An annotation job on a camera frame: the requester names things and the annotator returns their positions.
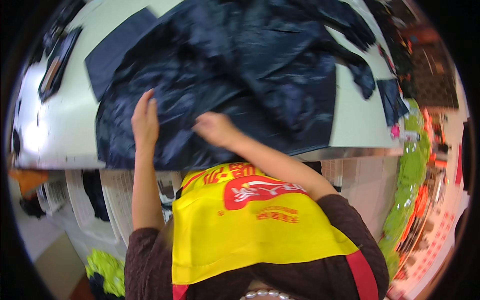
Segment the person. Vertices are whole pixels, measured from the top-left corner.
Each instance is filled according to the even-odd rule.
[[[248,163],[189,173],[165,224],[152,96],[142,96],[132,117],[127,300],[385,297],[385,259],[358,212],[322,175],[241,133],[223,114],[200,115],[193,131]]]

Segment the dark blue fabric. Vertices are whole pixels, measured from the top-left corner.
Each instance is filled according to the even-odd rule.
[[[150,88],[155,90],[161,128],[157,170],[202,169],[239,159],[191,131],[195,118],[209,110],[229,115],[246,134],[289,155],[327,147],[336,57],[352,70],[365,98],[375,89],[367,63],[324,27],[324,22],[337,20],[351,40],[365,47],[374,41],[373,35],[366,38],[368,26],[358,24],[363,20],[337,2],[180,3],[131,45],[99,98],[98,158],[108,168],[133,168],[130,118]],[[349,23],[344,16],[355,18]],[[87,67],[90,72],[93,66]]]
[[[42,102],[46,101],[50,96],[57,93],[58,90],[60,89],[61,81],[63,79],[63,73],[65,73],[65,68],[67,67],[68,59],[72,54],[73,47],[75,46],[75,43],[77,42],[78,36],[80,35],[81,32],[82,32],[81,27],[76,27],[72,29],[67,34],[67,36],[62,41],[57,42],[57,44],[53,48],[52,53],[48,58],[47,70],[50,69],[50,66],[52,65],[53,60],[55,58],[59,59],[60,66],[58,67],[57,71],[53,75],[50,88],[42,92],[41,88],[47,73],[45,73],[45,75],[43,76],[42,81],[40,82],[40,85],[38,87],[38,96],[40,97]]]
[[[88,76],[97,99],[100,99],[108,88],[125,53],[155,21],[156,17],[147,8],[138,11],[115,28],[85,58]]]
[[[396,79],[378,80],[377,85],[384,106],[387,126],[393,126],[400,117],[408,113],[408,108],[403,103],[398,91],[398,81]]]

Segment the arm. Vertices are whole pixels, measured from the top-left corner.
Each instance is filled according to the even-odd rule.
[[[152,96],[153,90],[145,92],[138,101],[132,116],[132,130],[135,139],[133,230],[140,228],[161,230],[165,223],[153,167],[159,124],[156,115],[156,100],[150,100]]]
[[[244,135],[226,115],[204,113],[197,118],[193,130],[209,143],[245,158],[269,176],[301,185],[316,201],[329,194],[338,194],[322,175],[288,155]]]

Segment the apron strap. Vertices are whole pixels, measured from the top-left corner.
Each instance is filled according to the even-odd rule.
[[[372,269],[360,250],[345,256],[357,286],[360,300],[378,300],[378,288]],[[188,285],[173,285],[173,300],[187,299]]]
[[[173,300],[187,300],[187,285],[176,285],[172,286]]]

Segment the green fabric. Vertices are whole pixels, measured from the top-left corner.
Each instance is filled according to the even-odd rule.
[[[103,291],[117,297],[125,297],[125,275],[123,274],[124,262],[117,260],[110,254],[92,249],[92,254],[87,256],[88,265],[85,266],[87,276],[90,278],[94,272],[104,278]]]
[[[384,223],[384,236],[378,243],[387,262],[390,280],[398,271],[399,255],[396,247],[415,208],[415,199],[419,187],[425,181],[427,162],[430,159],[430,140],[423,129],[423,116],[417,102],[407,100],[410,103],[410,113],[408,120],[404,120],[405,130],[418,132],[420,140],[404,143],[403,156],[399,160],[394,205]]]

